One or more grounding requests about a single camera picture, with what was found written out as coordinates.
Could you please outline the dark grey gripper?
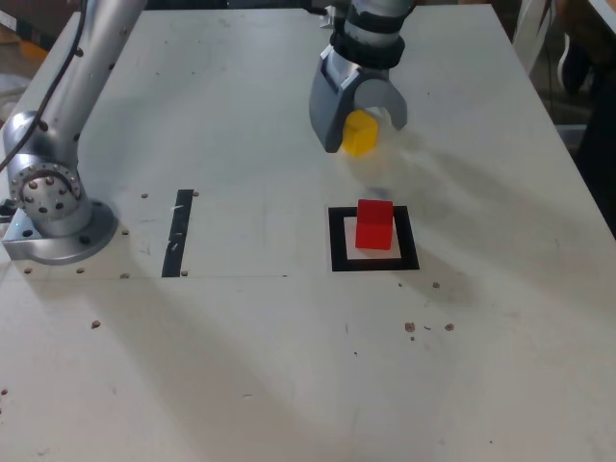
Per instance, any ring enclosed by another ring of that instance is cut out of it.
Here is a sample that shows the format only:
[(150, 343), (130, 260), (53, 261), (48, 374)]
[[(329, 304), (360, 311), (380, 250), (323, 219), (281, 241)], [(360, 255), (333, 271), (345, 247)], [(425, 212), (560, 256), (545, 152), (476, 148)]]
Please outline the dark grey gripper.
[(325, 152), (339, 150), (345, 122), (355, 107), (385, 110), (397, 131), (407, 124), (407, 104), (390, 82), (390, 71), (360, 68), (328, 45), (321, 52), (309, 97), (311, 126)]

